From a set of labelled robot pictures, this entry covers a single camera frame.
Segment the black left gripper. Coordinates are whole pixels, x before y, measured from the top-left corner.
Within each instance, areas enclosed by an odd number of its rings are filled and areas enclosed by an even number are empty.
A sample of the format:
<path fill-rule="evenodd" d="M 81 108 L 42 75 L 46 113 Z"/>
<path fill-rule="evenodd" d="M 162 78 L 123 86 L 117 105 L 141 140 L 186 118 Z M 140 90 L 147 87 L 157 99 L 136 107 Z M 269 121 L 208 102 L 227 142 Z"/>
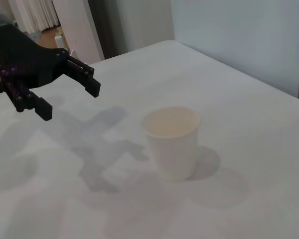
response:
<path fill-rule="evenodd" d="M 34 109 L 44 121 L 51 120 L 52 105 L 31 89 L 48 85 L 63 74 L 94 98 L 99 96 L 101 84 L 94 79 L 94 68 L 63 48 L 38 45 L 12 24 L 0 25 L 0 93 L 5 91 L 18 113 Z"/>

